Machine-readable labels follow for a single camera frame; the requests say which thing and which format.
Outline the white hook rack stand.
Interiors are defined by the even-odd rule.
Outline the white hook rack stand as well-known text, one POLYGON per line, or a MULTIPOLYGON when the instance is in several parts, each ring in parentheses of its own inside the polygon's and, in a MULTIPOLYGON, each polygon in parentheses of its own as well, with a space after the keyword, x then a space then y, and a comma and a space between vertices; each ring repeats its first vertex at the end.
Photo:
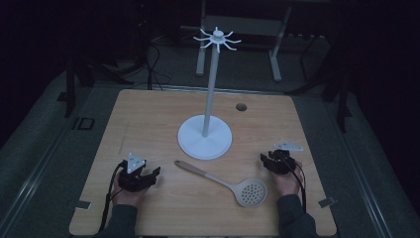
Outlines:
POLYGON ((233 51, 231 44, 238 44, 241 40, 230 40, 229 37, 233 33, 225 34, 218 27, 211 34, 204 30, 200 32, 203 38, 195 38, 195 40, 206 42, 206 45, 201 46, 200 49, 212 48, 205 113, 192 116, 180 125, 177 142, 181 150, 191 158, 209 161, 225 155, 233 142, 231 128, 224 120, 213 116, 212 109, 221 47, 224 46, 233 51))

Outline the dark metal stand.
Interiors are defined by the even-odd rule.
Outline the dark metal stand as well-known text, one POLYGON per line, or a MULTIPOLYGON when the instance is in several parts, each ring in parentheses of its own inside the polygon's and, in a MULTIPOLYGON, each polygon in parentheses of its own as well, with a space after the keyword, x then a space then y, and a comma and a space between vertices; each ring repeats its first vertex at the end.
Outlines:
POLYGON ((296 89, 286 91, 285 95, 299 95, 321 84, 325 85, 321 93, 324 102, 332 102, 338 99, 337 124, 340 130, 346 133, 346 118, 350 115, 347 106, 350 68, 346 63, 345 54, 340 51, 329 50, 310 81, 296 89))
POLYGON ((61 92, 57 101, 65 103, 64 117, 68 118, 75 108, 75 79, 78 78, 82 86, 91 87, 94 79, 86 56, 70 57, 65 68, 65 91, 61 92))

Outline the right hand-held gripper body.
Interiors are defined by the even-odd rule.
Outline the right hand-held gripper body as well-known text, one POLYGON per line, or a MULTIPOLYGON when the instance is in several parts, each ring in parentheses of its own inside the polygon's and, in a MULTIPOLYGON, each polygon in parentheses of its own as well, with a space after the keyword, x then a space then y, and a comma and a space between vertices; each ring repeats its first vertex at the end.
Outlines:
POLYGON ((265 167, 275 174, 286 175, 296 169, 296 162, 291 157, 291 152, 302 152, 303 147, 289 142, 276 143, 273 151, 268 152, 265 167))

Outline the person's left hand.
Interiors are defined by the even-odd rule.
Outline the person's left hand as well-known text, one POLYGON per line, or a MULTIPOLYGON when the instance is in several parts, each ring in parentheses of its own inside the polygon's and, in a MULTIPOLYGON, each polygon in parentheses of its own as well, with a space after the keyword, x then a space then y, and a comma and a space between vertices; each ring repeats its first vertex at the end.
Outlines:
POLYGON ((114 205, 131 205, 139 207, 144 201, 147 191, 146 188, 135 192, 126 191, 115 181, 111 192, 111 200, 114 205))

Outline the white metal desk frame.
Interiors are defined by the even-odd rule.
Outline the white metal desk frame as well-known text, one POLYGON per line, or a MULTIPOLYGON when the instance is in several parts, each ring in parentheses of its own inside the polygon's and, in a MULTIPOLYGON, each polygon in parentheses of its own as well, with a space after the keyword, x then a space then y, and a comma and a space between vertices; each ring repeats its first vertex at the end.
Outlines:
POLYGON ((206 5, 207 0, 201 0, 200 35, 195 37, 195 40, 200 44, 195 74, 197 76, 204 75, 206 49, 210 47, 211 43, 219 43, 221 39, 231 36, 232 33, 237 33, 250 36, 275 37, 276 42, 268 51, 268 59, 273 80, 280 82, 282 75, 278 55, 292 7, 287 6, 284 9, 281 20, 268 20, 209 15, 206 12, 206 5))

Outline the beige slotted spoon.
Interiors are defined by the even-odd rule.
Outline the beige slotted spoon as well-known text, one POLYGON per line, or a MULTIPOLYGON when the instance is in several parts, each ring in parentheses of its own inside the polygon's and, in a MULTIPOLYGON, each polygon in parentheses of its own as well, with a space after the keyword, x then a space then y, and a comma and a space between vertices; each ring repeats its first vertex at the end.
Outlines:
POLYGON ((261 205, 267 196, 265 183, 258 178, 247 178, 239 183, 229 183, 206 173, 187 162, 175 161, 174 164, 188 172, 196 174, 206 179, 210 179, 218 184, 227 187, 236 198, 237 202, 243 207, 256 207, 261 205))

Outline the person's right hand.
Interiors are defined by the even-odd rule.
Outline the person's right hand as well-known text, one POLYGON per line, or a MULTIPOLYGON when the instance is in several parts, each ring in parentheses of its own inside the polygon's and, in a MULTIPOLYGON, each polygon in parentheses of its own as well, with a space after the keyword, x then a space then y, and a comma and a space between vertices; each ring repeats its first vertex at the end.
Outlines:
POLYGON ((297 166, 293 173, 288 173, 286 175, 271 174, 279 196, 298 194, 301 188, 300 185, 303 182, 303 176, 301 174, 302 164, 300 162, 296 162, 296 164, 297 166))

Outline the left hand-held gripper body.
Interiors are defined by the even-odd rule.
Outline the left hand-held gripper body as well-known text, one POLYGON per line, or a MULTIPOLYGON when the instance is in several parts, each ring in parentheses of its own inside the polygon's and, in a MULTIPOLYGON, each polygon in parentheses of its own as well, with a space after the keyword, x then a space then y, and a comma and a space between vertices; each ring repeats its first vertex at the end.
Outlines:
POLYGON ((128 159, 123 162, 123 170, 121 171, 118 184, 119 186, 130 192, 140 191, 148 188, 144 183, 145 176, 142 175, 143 169, 146 167, 147 161, 130 153, 128 159))

